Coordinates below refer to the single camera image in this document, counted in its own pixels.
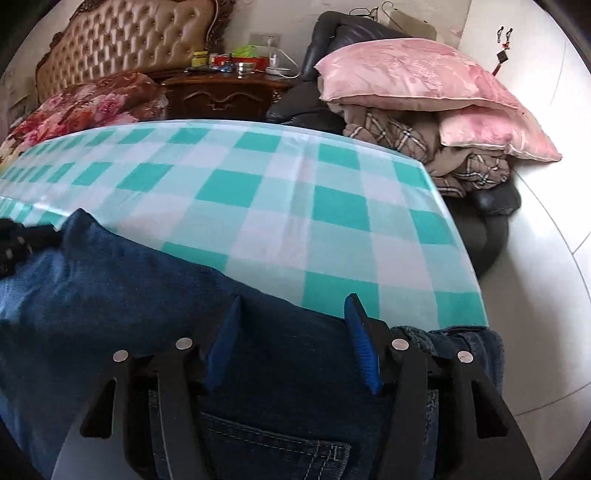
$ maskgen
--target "pink pillow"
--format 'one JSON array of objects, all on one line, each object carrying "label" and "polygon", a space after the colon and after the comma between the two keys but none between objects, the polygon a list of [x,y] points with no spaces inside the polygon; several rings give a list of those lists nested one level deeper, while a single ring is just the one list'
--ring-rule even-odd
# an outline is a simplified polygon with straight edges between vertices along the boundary
[{"label": "pink pillow", "polygon": [[355,43],[324,57],[316,70],[325,102],[429,112],[468,105],[521,107],[477,62],[424,38]]},{"label": "pink pillow", "polygon": [[469,106],[439,112],[441,143],[448,147],[478,147],[504,150],[525,160],[558,161],[552,140],[525,108],[524,114]]}]

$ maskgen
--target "jeans back pocket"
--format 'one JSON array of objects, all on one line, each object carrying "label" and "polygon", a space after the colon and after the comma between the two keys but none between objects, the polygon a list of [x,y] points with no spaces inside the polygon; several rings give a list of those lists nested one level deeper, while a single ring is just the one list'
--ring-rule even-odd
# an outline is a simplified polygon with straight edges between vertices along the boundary
[{"label": "jeans back pocket", "polygon": [[221,480],[339,480],[351,446],[267,432],[202,413],[203,434]]}]

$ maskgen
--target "jeans seam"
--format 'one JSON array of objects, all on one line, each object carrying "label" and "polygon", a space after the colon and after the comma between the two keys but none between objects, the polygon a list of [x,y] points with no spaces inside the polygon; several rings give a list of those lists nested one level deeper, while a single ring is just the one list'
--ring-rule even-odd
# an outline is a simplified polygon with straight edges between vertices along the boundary
[{"label": "jeans seam", "polygon": [[322,476],[322,472],[324,471],[324,467],[326,466],[326,462],[328,462],[329,459],[328,457],[324,459],[324,463],[322,464],[322,468],[320,469],[320,473],[318,474],[318,478],[316,480],[320,480],[320,477]]},{"label": "jeans seam", "polygon": [[[308,445],[308,446],[313,446],[314,445],[314,442],[302,442],[300,440],[282,439],[282,438],[280,438],[278,436],[268,435],[268,434],[265,434],[265,433],[255,432],[253,430],[249,430],[249,429],[246,429],[246,428],[243,428],[243,427],[239,427],[239,426],[228,425],[226,422],[221,421],[221,420],[214,419],[214,418],[212,418],[210,416],[205,417],[205,419],[208,420],[208,421],[214,422],[214,423],[218,423],[220,425],[224,425],[224,426],[226,426],[226,427],[228,427],[230,429],[240,430],[242,432],[247,432],[247,433],[250,433],[252,435],[260,435],[261,437],[267,437],[267,438],[270,438],[270,439],[273,439],[273,440],[281,440],[281,441],[285,441],[285,442],[289,442],[289,443],[299,443],[300,445]],[[222,433],[222,432],[218,432],[217,430],[210,429],[207,426],[206,426],[206,428],[208,428],[209,430],[211,430],[213,432],[216,432],[216,433]],[[332,449],[332,447],[335,447],[336,449],[340,449],[341,448],[339,445],[330,445],[330,448],[331,449]]]},{"label": "jeans seam", "polygon": [[260,443],[260,442],[255,442],[254,440],[247,440],[247,439],[243,439],[243,438],[241,438],[241,437],[236,437],[236,436],[234,436],[234,435],[230,435],[229,433],[226,433],[226,432],[220,432],[220,431],[218,431],[218,430],[214,430],[214,429],[211,429],[211,428],[209,428],[209,427],[208,427],[207,429],[208,429],[210,432],[217,433],[217,434],[219,434],[219,435],[224,435],[224,436],[226,436],[226,437],[230,437],[230,438],[233,438],[233,439],[236,439],[236,440],[240,440],[240,441],[242,441],[242,442],[253,443],[253,444],[255,444],[255,445],[260,445],[260,446],[262,446],[262,447],[275,448],[275,449],[278,449],[278,450],[283,450],[283,451],[285,451],[285,452],[301,453],[302,455],[312,455],[314,458],[316,458],[316,457],[318,457],[318,456],[319,456],[320,458],[325,458],[325,457],[324,457],[324,455],[318,455],[318,449],[320,448],[320,443],[319,443],[318,445],[316,445],[316,452],[315,452],[315,453],[308,453],[308,452],[302,452],[301,450],[291,450],[291,449],[289,449],[289,448],[277,447],[277,446],[275,446],[275,445],[269,445],[269,444],[267,444],[267,443]]},{"label": "jeans seam", "polygon": [[314,460],[315,460],[316,456],[318,455],[319,448],[320,448],[320,442],[318,442],[316,444],[316,451],[314,452],[314,455],[312,456],[312,460],[310,460],[310,464],[308,465],[308,470],[306,470],[306,476],[304,477],[304,480],[307,480],[308,475],[310,474],[310,469],[312,468],[312,463],[314,463]]}]

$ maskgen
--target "electrical outlet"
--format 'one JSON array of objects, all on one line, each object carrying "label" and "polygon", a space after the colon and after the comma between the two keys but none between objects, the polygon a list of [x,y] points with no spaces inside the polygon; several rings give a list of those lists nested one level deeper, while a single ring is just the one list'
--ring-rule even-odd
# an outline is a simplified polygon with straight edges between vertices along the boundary
[{"label": "electrical outlet", "polygon": [[279,43],[281,42],[281,35],[279,33],[251,33],[248,37],[248,43],[250,45],[267,46],[269,38],[271,39],[271,47],[279,47]]}]

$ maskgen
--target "tufted headboard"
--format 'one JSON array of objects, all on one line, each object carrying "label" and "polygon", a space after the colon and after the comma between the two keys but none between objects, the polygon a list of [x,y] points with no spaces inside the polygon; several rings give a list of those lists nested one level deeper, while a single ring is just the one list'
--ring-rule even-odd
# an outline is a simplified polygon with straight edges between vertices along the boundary
[{"label": "tufted headboard", "polygon": [[69,85],[127,70],[163,80],[188,66],[194,51],[222,51],[235,2],[84,0],[37,65],[40,102]]}]

